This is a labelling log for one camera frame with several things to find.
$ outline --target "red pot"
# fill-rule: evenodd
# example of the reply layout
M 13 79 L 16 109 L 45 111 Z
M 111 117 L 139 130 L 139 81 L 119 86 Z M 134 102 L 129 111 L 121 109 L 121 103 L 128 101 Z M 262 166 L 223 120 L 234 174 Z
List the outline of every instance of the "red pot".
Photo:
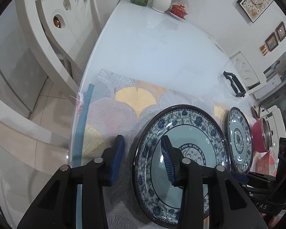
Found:
M 272 144 L 270 127 L 264 118 L 254 123 L 252 129 L 253 148 L 257 152 L 268 152 Z
M 172 5 L 172 10 L 170 12 L 183 19 L 183 17 L 188 14 L 184 8 L 185 8 L 185 6 L 183 6 L 183 5 L 180 5 L 180 6 Z

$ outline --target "pot handle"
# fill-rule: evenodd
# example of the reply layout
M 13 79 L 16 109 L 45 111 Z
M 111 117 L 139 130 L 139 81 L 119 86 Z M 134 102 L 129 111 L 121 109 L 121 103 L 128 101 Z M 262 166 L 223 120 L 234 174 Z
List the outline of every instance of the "pot handle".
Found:
M 225 76 L 226 79 L 230 81 L 231 87 L 234 90 L 236 97 L 245 97 L 246 90 L 244 89 L 240 81 L 238 80 L 237 76 L 231 72 L 226 72 L 226 71 L 223 72 L 223 75 Z

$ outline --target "beige floor tile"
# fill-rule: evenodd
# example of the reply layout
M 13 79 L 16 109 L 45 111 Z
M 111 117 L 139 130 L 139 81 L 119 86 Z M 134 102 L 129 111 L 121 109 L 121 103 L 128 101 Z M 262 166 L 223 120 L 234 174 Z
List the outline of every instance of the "beige floor tile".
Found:
M 50 90 L 52 88 L 53 82 L 52 80 L 48 77 L 46 82 L 44 83 L 42 90 L 40 91 L 40 95 L 45 95 L 48 96 L 50 93 Z
M 68 99 L 48 97 L 40 126 L 69 138 L 74 106 Z
M 66 99 L 64 94 L 60 91 L 60 89 L 57 88 L 55 84 L 52 85 L 49 96 Z
M 0 123 L 0 146 L 24 163 L 35 167 L 36 140 Z
M 30 120 L 37 125 L 40 125 L 41 117 L 44 107 L 46 105 L 47 96 L 40 95 L 37 99 L 33 112 L 31 113 Z
M 68 151 L 43 142 L 37 142 L 36 169 L 49 175 L 54 174 L 57 169 L 68 163 Z

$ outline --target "picture frame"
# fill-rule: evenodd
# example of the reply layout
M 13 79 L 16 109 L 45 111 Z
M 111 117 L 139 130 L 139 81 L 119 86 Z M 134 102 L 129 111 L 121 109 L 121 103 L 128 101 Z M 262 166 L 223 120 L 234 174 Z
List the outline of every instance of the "picture frame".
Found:
M 277 33 L 280 42 L 282 42 L 282 40 L 286 37 L 286 28 L 284 22 L 281 22 L 280 25 L 278 25 L 275 32 Z
M 237 4 L 254 23 L 272 2 L 273 0 L 238 0 Z
M 275 33 L 272 33 L 265 42 L 270 52 L 272 52 L 278 46 L 278 40 Z

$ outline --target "large round plate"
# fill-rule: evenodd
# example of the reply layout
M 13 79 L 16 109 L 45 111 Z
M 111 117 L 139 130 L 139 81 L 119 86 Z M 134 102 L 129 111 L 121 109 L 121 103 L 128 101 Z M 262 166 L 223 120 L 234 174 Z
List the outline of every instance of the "large round plate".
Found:
M 237 108 L 231 108 L 228 116 L 228 143 L 232 169 L 247 173 L 253 161 L 252 134 L 244 114 Z
M 200 165 L 218 164 L 230 171 L 225 136 L 214 119 L 190 105 L 169 107 L 156 115 L 143 131 L 133 160 L 133 189 L 143 212 L 156 224 L 175 228 L 179 219 L 182 189 L 168 180 L 160 138 L 168 135 L 173 147 Z M 207 185 L 204 192 L 204 216 L 209 215 Z

